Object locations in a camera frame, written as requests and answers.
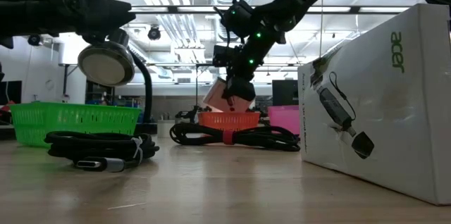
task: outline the pink box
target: pink box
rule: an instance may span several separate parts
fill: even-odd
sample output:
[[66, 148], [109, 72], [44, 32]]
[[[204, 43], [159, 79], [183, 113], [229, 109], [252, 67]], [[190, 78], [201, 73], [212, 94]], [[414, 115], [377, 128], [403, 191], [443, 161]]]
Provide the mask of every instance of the pink box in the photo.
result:
[[271, 126], [278, 126], [298, 135], [301, 131], [299, 106], [271, 106], [268, 107]]

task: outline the wooden table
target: wooden table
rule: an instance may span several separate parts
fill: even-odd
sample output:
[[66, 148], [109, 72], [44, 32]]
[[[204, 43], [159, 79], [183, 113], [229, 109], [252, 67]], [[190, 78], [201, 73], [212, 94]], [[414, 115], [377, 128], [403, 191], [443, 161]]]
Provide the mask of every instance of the wooden table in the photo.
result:
[[161, 151], [123, 173], [76, 170], [0, 142], [1, 223], [451, 223], [437, 207], [312, 164], [246, 147]]

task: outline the red cable tie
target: red cable tie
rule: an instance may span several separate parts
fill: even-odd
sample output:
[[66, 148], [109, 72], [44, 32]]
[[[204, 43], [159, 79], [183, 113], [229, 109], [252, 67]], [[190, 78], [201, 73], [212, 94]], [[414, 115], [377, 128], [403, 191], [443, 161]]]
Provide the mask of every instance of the red cable tie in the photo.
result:
[[223, 142], [227, 145], [233, 145], [233, 131], [224, 130], [223, 131]]

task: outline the red basket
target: red basket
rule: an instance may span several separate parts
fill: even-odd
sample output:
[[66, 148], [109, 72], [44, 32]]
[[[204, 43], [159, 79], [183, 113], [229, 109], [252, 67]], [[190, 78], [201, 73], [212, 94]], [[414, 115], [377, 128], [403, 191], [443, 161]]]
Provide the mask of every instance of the red basket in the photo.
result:
[[219, 130], [239, 131], [256, 127], [260, 113], [204, 112], [199, 114], [199, 124]]

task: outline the green plastic basket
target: green plastic basket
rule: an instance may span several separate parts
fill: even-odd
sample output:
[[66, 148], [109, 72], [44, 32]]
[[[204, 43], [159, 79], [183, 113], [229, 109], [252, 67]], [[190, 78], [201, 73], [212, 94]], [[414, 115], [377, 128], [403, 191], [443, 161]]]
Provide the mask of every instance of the green plastic basket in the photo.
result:
[[11, 105], [11, 112], [17, 141], [46, 148], [45, 136], [54, 131], [131, 135], [140, 114], [138, 108], [45, 102]]

